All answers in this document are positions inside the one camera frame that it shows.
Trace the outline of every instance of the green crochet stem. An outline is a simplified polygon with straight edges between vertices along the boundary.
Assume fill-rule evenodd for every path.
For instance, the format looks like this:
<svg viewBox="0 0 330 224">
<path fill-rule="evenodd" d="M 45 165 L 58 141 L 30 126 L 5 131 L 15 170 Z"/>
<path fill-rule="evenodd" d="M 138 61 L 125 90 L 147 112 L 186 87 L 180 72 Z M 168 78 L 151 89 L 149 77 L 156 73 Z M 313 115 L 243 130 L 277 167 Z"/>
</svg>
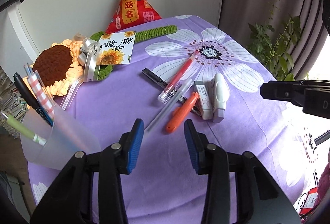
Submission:
<svg viewBox="0 0 330 224">
<path fill-rule="evenodd" d="M 135 42 L 142 42 L 152 38 L 160 37 L 177 32 L 178 28 L 175 25 L 159 27 L 151 30 L 140 31 L 135 34 Z"/>
<path fill-rule="evenodd" d="M 146 30 L 146 31 L 140 31 L 135 34 L 135 41 L 134 43 L 146 41 L 152 38 L 160 37 L 163 35 L 168 35 L 172 33 L 176 33 L 178 31 L 178 28 L 175 25 L 169 25 L 165 27 L 159 27 L 151 30 Z M 99 41 L 101 36 L 105 34 L 105 32 L 100 31 L 97 33 L 94 33 L 90 38 L 94 41 Z M 108 65 L 106 67 L 100 67 L 100 72 L 98 76 L 98 81 L 103 80 L 106 78 L 109 73 L 112 72 L 112 65 Z"/>
</svg>

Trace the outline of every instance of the pen holder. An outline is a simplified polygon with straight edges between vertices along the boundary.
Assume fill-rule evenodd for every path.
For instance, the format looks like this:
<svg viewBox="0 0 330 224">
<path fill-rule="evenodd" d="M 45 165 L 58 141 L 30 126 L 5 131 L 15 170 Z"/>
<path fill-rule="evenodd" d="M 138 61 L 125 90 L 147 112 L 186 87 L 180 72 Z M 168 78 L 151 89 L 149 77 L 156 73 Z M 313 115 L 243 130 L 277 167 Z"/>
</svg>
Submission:
<svg viewBox="0 0 330 224">
<path fill-rule="evenodd" d="M 61 170 L 77 151 L 86 154 L 101 151 L 98 139 L 58 105 L 54 106 L 52 128 L 33 109 L 26 113 L 23 125 L 47 140 L 41 146 L 20 136 L 24 156 L 29 162 Z"/>
</svg>

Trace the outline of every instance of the curtain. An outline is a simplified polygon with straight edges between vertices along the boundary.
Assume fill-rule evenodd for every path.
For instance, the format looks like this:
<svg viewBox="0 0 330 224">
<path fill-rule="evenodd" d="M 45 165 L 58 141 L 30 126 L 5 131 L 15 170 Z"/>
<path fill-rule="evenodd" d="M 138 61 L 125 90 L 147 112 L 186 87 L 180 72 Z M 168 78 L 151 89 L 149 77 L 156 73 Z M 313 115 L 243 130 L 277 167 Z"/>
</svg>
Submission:
<svg viewBox="0 0 330 224">
<path fill-rule="evenodd" d="M 272 4 L 278 9 L 273 10 L 273 19 L 269 20 Z M 302 37 L 290 49 L 295 63 L 291 72 L 299 80 L 313 66 L 327 36 L 321 20 L 322 9 L 322 0 L 223 0 L 219 29 L 246 47 L 251 42 L 248 23 L 271 24 L 276 30 L 270 33 L 274 39 L 283 31 L 282 21 L 287 21 L 290 15 L 299 15 Z"/>
<path fill-rule="evenodd" d="M 324 46 L 328 32 L 322 20 L 323 0 L 304 0 L 300 12 L 302 35 L 290 54 L 294 60 L 291 72 L 296 80 L 303 80 L 313 67 Z"/>
</svg>

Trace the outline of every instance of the red pyramid pillow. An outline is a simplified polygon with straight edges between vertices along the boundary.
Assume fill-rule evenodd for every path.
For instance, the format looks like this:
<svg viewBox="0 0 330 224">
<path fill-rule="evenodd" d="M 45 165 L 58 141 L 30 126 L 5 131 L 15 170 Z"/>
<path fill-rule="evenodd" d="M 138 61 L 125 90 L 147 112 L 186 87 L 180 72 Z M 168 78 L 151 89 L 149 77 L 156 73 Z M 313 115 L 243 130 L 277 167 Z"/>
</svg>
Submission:
<svg viewBox="0 0 330 224">
<path fill-rule="evenodd" d="M 161 17 L 147 0 L 121 0 L 106 33 L 114 33 L 158 19 Z"/>
</svg>

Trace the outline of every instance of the black pen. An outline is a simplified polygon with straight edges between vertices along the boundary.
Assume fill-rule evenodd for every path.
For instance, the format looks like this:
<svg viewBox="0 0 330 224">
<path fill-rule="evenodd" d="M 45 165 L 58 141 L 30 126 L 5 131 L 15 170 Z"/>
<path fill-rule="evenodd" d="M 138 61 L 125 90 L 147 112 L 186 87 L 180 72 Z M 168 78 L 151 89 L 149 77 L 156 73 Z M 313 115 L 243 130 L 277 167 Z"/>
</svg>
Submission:
<svg viewBox="0 0 330 224">
<path fill-rule="evenodd" d="M 24 83 L 22 77 L 18 74 L 14 74 L 14 84 L 16 88 L 18 89 L 19 93 L 22 95 L 22 98 L 26 101 L 26 103 L 32 107 L 41 117 L 45 120 L 47 124 L 52 126 L 52 124 L 49 122 L 45 112 L 40 107 L 38 100 L 34 97 L 34 95 L 31 93 L 29 88 Z"/>
<path fill-rule="evenodd" d="M 147 76 L 151 81 L 153 81 L 154 83 L 156 83 L 158 86 L 160 86 L 162 89 L 164 89 L 166 86 L 167 86 L 167 83 L 161 79 L 159 76 L 157 76 L 156 74 L 154 74 L 151 70 L 145 68 L 142 70 L 142 73 Z M 179 102 L 184 104 L 184 102 L 187 101 L 187 98 L 185 97 L 182 97 L 179 99 Z M 194 106 L 192 109 L 191 109 L 191 112 L 196 114 L 197 116 L 199 117 L 202 117 L 201 116 L 201 113 L 198 109 L 198 107 Z"/>
</svg>

